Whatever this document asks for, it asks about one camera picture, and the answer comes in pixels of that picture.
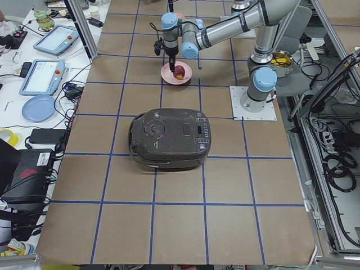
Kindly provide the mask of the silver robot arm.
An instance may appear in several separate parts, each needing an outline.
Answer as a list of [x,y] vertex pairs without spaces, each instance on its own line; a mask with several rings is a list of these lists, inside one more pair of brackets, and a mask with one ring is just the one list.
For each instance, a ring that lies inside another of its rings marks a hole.
[[[168,7],[170,12],[174,12],[174,1],[168,0]],[[243,0],[243,1],[233,1],[233,4],[231,6],[232,12],[238,12],[243,11],[251,7],[251,2],[249,0]]]
[[179,19],[172,12],[163,14],[154,52],[159,55],[164,50],[169,69],[174,72],[178,53],[186,59],[196,59],[201,50],[257,29],[255,46],[247,61],[250,83],[240,104],[248,112],[259,113],[275,90],[277,75],[270,63],[299,1],[256,1],[246,8],[240,5],[240,1],[235,1],[229,18],[209,26],[203,26],[200,19]]

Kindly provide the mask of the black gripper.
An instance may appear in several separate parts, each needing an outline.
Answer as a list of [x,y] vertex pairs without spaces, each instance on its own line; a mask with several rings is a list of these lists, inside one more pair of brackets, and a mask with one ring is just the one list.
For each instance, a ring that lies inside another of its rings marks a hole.
[[[168,0],[168,6],[173,7],[173,1]],[[169,56],[169,69],[173,73],[175,72],[176,66],[176,55],[178,54],[178,46],[176,47],[165,47],[165,53]]]

